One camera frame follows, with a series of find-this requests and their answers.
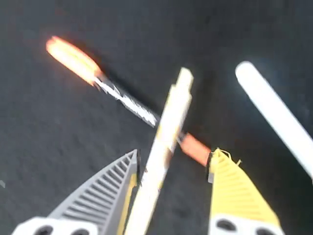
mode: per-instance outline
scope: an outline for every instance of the dark gray surface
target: dark gray surface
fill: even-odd
[[[241,158],[286,234],[313,233],[311,180],[236,81],[250,60],[313,135],[313,4],[289,0],[4,1],[0,7],[0,231],[48,215],[87,178],[154,130],[45,51],[85,44],[162,110],[179,68],[195,77],[186,129]],[[177,149],[148,234],[204,235],[210,186]]]

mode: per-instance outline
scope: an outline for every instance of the yellow and white stick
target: yellow and white stick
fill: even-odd
[[[189,109],[193,82],[191,72],[181,68],[177,83],[171,86],[158,126],[141,185],[136,195],[125,235],[145,235]]]

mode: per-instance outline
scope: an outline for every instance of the white stick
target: white stick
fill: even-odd
[[[236,76],[263,117],[313,178],[313,141],[303,126],[253,64],[240,63]]]
[[[182,68],[176,85],[170,89],[125,235],[145,235],[147,232],[176,146],[176,138],[190,105],[192,81],[191,72]]]

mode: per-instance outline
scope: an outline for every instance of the orange-tipped stick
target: orange-tipped stick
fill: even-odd
[[[84,52],[67,41],[53,36],[46,43],[46,50],[60,63],[73,71],[79,77],[84,79],[90,85],[98,84],[105,92],[111,94],[115,99],[121,101],[131,112],[140,117],[152,127],[156,127],[160,117],[154,114],[150,109],[144,107],[139,101],[120,89],[117,85],[113,84],[110,80],[106,79],[104,82],[100,81],[98,77],[103,76],[99,66]],[[123,102],[123,94],[127,94],[127,101]],[[155,117],[156,122],[147,121],[143,114],[149,114],[148,119]],[[179,144],[185,154],[196,160],[203,166],[206,166],[209,153],[211,150],[194,138],[191,134],[182,133],[183,136]]]

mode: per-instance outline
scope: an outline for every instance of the orange tip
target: orange tip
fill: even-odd
[[[205,146],[203,143],[194,138],[191,134],[187,133],[180,143],[182,151],[196,160],[203,166],[206,166],[207,159],[211,149]]]
[[[101,73],[98,65],[89,56],[59,37],[51,37],[46,43],[46,50],[90,85],[93,85],[96,76]]]

